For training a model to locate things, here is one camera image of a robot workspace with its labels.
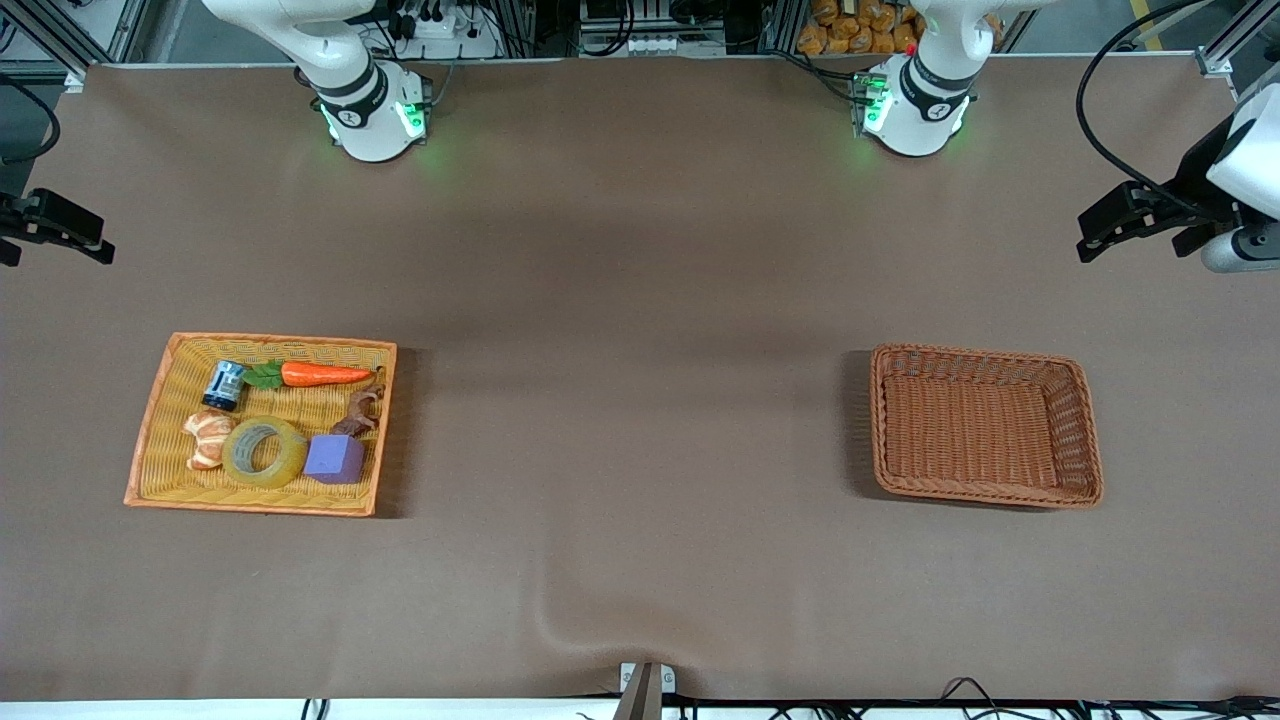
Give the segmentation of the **yellow clear tape roll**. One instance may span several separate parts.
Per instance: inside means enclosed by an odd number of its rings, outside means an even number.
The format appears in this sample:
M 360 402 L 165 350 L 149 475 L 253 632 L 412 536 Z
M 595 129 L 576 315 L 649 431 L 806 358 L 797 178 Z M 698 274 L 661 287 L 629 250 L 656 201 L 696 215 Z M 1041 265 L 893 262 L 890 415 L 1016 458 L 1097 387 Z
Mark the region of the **yellow clear tape roll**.
M 280 489 L 301 474 L 308 439 L 288 421 L 252 416 L 228 436 L 221 464 L 236 482 L 260 489 Z

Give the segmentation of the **small blue can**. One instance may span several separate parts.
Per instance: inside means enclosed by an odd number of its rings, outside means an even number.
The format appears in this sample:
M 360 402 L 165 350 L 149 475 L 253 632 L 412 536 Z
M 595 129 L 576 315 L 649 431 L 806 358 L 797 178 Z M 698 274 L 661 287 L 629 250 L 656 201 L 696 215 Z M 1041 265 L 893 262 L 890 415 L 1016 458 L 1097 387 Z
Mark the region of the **small blue can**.
M 202 404 L 224 413 L 241 405 L 247 366 L 232 360 L 219 360 L 202 395 Z

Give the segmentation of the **peeled toy tangerine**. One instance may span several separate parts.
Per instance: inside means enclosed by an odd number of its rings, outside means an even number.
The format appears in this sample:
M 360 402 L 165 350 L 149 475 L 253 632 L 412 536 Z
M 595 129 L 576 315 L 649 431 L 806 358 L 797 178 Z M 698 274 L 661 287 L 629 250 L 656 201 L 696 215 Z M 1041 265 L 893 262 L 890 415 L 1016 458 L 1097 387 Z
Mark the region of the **peeled toy tangerine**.
M 195 450 L 186 466 L 196 471 L 219 468 L 225 442 L 237 425 L 233 416 L 216 409 L 205 409 L 188 416 L 182 430 L 195 439 Z

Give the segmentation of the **brown wicker basket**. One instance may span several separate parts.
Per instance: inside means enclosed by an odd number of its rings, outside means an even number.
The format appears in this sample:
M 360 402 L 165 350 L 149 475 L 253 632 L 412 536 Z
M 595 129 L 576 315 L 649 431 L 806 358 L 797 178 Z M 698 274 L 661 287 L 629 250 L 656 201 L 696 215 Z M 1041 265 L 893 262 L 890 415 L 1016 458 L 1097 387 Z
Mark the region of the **brown wicker basket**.
M 1092 395 L 1070 357 L 879 345 L 869 413 L 874 478 L 891 495 L 1051 510 L 1105 496 Z

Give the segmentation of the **orange wicker tray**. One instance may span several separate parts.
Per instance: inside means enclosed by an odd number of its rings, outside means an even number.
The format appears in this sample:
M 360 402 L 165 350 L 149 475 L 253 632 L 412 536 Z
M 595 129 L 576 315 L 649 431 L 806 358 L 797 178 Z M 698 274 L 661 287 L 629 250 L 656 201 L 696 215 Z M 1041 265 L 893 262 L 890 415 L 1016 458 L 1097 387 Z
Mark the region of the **orange wicker tray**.
M 398 347 L 389 341 L 289 334 L 177 332 L 166 342 L 140 427 L 124 502 L 132 507 L 221 512 L 270 512 L 330 518 L 370 518 L 376 507 L 387 433 L 374 428 L 357 437 L 364 465 L 353 483 L 326 484 L 300 473 L 289 483 L 265 488 L 233 478 L 224 466 L 188 468 L 197 448 L 184 432 L 202 402 L 220 361 L 246 366 L 297 361 L 362 368 L 378 374 L 383 393 L 369 411 L 387 421 L 396 382 Z

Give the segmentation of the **orange toy carrot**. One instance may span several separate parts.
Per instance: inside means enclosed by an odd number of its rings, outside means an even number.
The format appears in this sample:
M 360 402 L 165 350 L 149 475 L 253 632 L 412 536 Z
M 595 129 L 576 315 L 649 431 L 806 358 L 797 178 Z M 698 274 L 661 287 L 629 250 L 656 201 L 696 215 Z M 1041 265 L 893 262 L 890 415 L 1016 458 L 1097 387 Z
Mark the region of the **orange toy carrot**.
M 242 382 L 259 389 L 312 388 L 376 383 L 378 373 L 366 368 L 271 360 L 247 366 Z

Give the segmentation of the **orange packaged snacks pile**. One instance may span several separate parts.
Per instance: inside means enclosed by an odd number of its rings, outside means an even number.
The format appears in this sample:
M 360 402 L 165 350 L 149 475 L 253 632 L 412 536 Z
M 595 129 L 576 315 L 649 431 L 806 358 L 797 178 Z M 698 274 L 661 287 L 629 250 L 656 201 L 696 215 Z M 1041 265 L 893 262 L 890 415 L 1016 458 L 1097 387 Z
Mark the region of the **orange packaged snacks pile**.
M 795 51 L 804 56 L 910 54 L 925 18 L 908 0 L 806 0 Z

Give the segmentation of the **purple cube block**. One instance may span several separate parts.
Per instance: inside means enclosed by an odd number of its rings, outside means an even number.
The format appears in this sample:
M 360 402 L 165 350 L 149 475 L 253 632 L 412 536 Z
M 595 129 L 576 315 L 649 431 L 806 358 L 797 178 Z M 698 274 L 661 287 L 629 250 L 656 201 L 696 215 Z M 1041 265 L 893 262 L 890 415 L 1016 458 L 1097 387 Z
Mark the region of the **purple cube block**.
M 326 486 L 360 483 L 365 446 L 348 434 L 317 434 L 308 442 L 302 474 Z

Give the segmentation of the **brown table cover sheet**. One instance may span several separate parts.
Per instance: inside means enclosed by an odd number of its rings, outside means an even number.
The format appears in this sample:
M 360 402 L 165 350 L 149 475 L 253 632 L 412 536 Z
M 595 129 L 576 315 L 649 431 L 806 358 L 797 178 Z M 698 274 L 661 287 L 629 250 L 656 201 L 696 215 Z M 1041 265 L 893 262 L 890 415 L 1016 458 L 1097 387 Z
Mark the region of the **brown table cover sheet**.
M 1280 694 L 1280 272 L 1076 260 L 1084 65 L 925 159 L 783 61 L 463 65 L 381 165 L 285 68 L 93 68 L 31 179 L 116 259 L 0 269 L 0 700 Z M 124 506 L 178 331 L 397 343 L 378 516 Z M 888 342 L 1075 359 L 1102 503 L 883 492 Z

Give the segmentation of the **aluminium frame post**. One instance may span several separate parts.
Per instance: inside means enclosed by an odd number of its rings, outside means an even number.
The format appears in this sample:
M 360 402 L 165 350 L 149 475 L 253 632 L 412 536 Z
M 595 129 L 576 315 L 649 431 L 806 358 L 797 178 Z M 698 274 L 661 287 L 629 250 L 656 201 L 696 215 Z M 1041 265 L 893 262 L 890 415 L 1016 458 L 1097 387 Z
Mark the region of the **aluminium frame post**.
M 1240 9 L 1210 40 L 1196 50 L 1202 76 L 1228 76 L 1231 59 L 1254 37 L 1266 41 L 1266 58 L 1280 59 L 1280 0 L 1240 0 Z
M 0 0 L 0 73 L 83 79 L 145 45 L 148 13 L 163 0 Z

